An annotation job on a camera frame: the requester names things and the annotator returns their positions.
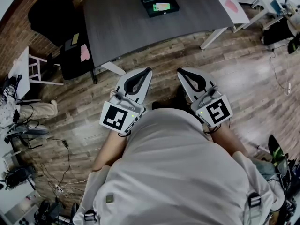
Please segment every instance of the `brick wall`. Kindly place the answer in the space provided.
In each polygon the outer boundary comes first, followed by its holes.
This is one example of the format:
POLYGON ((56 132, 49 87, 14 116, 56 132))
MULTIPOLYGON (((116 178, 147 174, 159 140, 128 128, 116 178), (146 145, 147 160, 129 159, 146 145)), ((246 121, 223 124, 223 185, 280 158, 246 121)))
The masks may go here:
MULTIPOLYGON (((27 46, 30 46, 35 54, 53 53, 56 56, 59 53, 59 48, 30 28, 27 15, 36 1, 23 0, 0 29, 0 78, 9 72, 13 60, 18 58, 27 46)), ((73 3, 78 6, 82 1, 73 0, 73 3)))

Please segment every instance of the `black chair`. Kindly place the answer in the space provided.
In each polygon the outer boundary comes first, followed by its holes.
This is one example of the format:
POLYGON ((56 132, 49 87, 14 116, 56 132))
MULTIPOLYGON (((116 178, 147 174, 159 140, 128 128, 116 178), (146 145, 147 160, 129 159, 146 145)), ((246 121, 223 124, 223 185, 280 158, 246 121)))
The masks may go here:
POLYGON ((62 46, 60 55, 50 59, 52 57, 50 54, 47 62, 59 63, 65 80, 90 71, 93 82, 97 83, 92 57, 81 62, 81 46, 86 44, 89 48, 90 45, 83 12, 75 10, 72 0, 38 0, 30 9, 28 19, 31 29, 44 35, 54 45, 62 46), (75 34, 79 34, 79 37, 72 45, 75 34))

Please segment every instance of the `card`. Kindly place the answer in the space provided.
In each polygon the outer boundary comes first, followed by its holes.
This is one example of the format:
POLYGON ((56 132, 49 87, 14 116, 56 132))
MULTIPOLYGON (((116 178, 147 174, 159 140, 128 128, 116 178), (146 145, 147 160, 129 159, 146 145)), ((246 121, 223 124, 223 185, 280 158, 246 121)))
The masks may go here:
POLYGON ((77 33, 73 36, 72 45, 74 45, 78 42, 78 37, 79 37, 79 33, 77 33))
POLYGON ((165 10, 170 10, 170 4, 169 3, 157 3, 156 8, 158 11, 165 11, 165 10))

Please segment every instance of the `power strip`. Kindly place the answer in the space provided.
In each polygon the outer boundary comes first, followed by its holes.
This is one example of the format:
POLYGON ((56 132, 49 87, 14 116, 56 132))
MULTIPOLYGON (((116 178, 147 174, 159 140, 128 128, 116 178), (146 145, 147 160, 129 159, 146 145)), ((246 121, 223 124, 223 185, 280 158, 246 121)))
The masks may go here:
POLYGON ((60 193, 62 193, 62 192, 64 191, 64 190, 61 189, 61 187, 58 186, 58 185, 55 185, 55 187, 56 187, 56 191, 58 191, 58 192, 60 192, 60 193))
POLYGON ((287 89, 287 94, 290 94, 291 93, 291 90, 292 90, 292 85, 291 83, 289 82, 289 87, 287 89))

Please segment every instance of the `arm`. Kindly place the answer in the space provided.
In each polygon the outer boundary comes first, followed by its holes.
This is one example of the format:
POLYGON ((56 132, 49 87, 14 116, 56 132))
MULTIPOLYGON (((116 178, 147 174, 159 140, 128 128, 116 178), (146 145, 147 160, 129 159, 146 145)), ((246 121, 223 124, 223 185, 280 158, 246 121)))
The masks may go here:
POLYGON ((113 165, 115 161, 122 157, 126 144, 127 137, 120 137, 117 132, 110 131, 95 159, 92 171, 99 171, 104 165, 113 165))
POLYGON ((249 156, 246 148, 237 135, 235 135, 225 123, 222 123, 222 126, 216 132, 211 134, 211 138, 215 143, 224 148, 230 156, 237 151, 240 151, 246 157, 249 156))

